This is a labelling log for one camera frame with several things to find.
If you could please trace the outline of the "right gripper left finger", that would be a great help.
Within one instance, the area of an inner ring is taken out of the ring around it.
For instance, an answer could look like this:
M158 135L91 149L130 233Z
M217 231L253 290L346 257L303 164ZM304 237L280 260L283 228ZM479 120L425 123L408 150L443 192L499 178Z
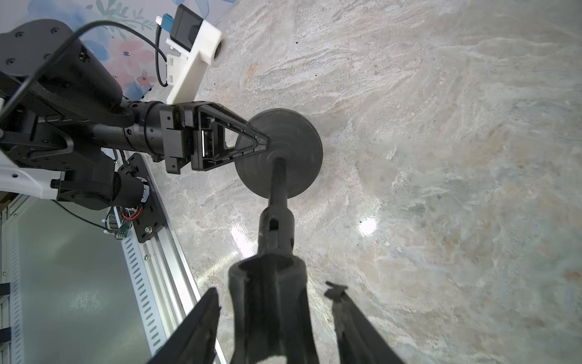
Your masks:
M220 311L218 291L209 288L149 363L213 363Z

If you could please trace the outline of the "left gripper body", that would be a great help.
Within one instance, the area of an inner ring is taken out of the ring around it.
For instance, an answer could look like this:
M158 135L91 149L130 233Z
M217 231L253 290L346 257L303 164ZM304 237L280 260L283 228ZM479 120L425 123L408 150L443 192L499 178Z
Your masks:
M165 168L168 174L180 174L181 168L187 164L190 164L192 170L201 171L198 107L199 103L180 103L160 108Z

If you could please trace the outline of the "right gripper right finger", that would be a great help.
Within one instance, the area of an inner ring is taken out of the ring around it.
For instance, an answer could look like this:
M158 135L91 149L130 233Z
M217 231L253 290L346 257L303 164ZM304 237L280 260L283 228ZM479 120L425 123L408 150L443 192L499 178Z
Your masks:
M325 297L333 301L332 314L341 363L398 363L404 361L390 348L347 294L347 286L327 281Z

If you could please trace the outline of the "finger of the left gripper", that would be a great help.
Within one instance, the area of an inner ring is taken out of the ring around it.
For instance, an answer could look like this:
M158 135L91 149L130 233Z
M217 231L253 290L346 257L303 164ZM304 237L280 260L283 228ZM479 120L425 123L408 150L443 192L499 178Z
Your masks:
M198 136L190 165L194 171L210 171L231 162L265 152L268 139L238 136L233 147L227 147L224 140L214 136Z
M225 150L266 150L269 146L269 138L250 122L240 117L224 106L217 103L206 103L198 107L200 119L209 118L209 127L217 130L218 139L225 147ZM236 134L236 143L229 147L227 142L227 132Z

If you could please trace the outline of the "black microphone stand pole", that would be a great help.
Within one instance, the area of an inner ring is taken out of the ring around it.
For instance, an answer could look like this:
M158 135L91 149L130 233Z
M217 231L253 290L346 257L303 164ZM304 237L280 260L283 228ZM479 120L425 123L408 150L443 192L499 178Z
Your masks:
M287 207L286 162L274 160L268 207L259 220L256 255L230 267L234 309L233 363L283 356L319 361L312 333L306 264L294 256L295 218Z

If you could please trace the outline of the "black round stand base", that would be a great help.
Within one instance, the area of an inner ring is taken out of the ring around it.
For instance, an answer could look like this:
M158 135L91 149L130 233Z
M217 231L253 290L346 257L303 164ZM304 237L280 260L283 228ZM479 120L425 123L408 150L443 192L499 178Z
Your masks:
M286 161L286 191L289 199L307 190L318 177L323 163L323 145L313 124L290 109L269 109L248 121L269 139L268 148L235 162L236 172L254 194L268 198L275 159Z

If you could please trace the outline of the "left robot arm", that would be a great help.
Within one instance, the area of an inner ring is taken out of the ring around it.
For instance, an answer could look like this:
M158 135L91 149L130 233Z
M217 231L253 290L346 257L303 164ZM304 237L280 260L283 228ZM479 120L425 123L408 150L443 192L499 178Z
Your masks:
M268 149L265 133L219 104L124 98L81 35L51 19L1 35L1 152L20 194L26 170L44 171L49 200L142 209L151 184L130 165L117 168L106 150L145 153L179 174Z

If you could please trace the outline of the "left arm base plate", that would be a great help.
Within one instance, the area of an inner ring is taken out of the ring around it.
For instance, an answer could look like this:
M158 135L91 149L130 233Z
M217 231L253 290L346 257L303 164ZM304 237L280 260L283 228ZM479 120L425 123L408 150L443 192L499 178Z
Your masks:
M143 244L168 225L162 201L141 154L130 156L117 173L120 184L113 204L123 218L129 218L137 241Z

